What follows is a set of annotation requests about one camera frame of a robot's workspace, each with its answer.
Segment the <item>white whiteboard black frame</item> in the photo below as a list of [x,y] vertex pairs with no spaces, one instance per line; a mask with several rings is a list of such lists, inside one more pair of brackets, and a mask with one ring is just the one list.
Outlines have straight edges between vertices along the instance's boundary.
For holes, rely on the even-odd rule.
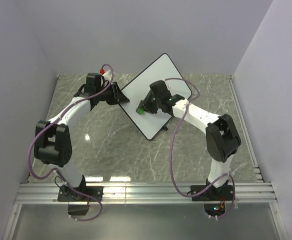
[[147,140],[167,130],[172,104],[192,95],[182,78],[169,55],[163,53],[121,90],[129,102],[120,107]]

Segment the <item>green whiteboard eraser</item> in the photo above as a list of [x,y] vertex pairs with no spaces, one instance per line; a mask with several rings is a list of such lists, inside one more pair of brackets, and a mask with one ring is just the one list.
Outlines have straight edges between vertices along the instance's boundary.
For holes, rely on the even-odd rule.
[[144,108],[142,108],[142,107],[138,107],[138,108],[136,109],[136,112],[137,112],[139,115],[143,115],[143,114],[145,113],[145,110],[144,110]]

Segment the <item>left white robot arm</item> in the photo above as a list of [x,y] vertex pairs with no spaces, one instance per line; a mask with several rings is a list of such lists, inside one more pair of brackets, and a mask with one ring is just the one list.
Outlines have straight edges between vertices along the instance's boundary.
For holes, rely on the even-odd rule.
[[99,102],[109,105],[128,103],[130,100],[120,90],[117,82],[98,80],[83,84],[71,103],[49,121],[39,121],[35,129],[34,157],[50,167],[62,181],[60,192],[73,201],[88,196],[85,177],[71,161],[72,142],[70,133],[75,125]]

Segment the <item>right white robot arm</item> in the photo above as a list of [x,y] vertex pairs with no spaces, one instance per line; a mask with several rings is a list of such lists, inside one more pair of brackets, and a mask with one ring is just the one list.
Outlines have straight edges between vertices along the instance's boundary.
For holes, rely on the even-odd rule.
[[[195,198],[207,193],[210,199],[219,199],[224,194],[224,188],[231,177],[229,172],[233,156],[241,145],[241,139],[232,117],[228,114],[217,115],[208,112],[178,94],[171,95],[169,91],[166,91],[164,96],[155,96],[150,91],[139,103],[136,112],[140,115],[143,113],[156,114],[158,110],[180,119],[171,140],[169,153],[170,176],[176,191],[187,198]],[[206,187],[192,195],[180,191],[174,179],[172,166],[175,136],[184,121],[205,134],[207,151],[212,158]]]

